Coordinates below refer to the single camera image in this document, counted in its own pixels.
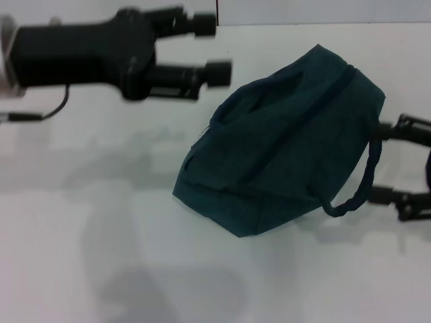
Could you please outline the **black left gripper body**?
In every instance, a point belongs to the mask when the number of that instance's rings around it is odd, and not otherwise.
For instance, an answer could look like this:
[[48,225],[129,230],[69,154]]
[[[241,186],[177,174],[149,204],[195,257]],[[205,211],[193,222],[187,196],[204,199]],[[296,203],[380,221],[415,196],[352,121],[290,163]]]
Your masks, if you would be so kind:
[[126,100],[142,100],[155,42],[150,21],[137,10],[124,9],[94,24],[21,27],[11,62],[23,87],[106,83]]

